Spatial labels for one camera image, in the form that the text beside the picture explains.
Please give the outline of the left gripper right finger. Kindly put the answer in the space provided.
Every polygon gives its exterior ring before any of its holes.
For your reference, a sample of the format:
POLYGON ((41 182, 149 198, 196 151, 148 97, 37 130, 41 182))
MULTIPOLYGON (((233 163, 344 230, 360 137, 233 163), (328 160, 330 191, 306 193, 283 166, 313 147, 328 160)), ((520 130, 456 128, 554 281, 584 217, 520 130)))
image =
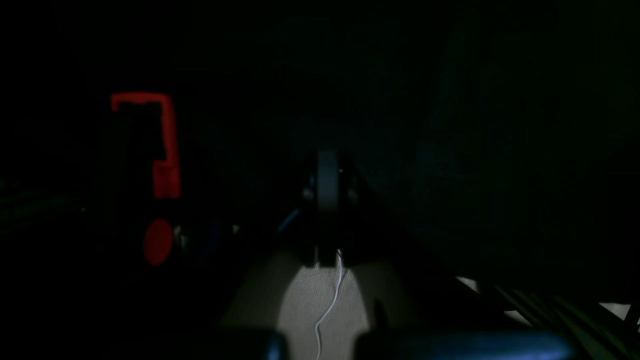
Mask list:
POLYGON ((349 265, 390 261, 396 219, 354 158, 340 153, 340 250, 349 265))

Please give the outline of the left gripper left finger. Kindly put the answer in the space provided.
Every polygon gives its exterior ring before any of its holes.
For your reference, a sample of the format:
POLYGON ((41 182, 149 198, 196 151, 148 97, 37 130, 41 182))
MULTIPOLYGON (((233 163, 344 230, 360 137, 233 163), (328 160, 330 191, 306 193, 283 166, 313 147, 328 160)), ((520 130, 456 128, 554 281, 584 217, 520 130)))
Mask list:
POLYGON ((278 208, 274 239, 279 249, 293 253, 302 265, 317 265, 318 164, 320 151, 310 150, 285 173, 276 192, 278 208))

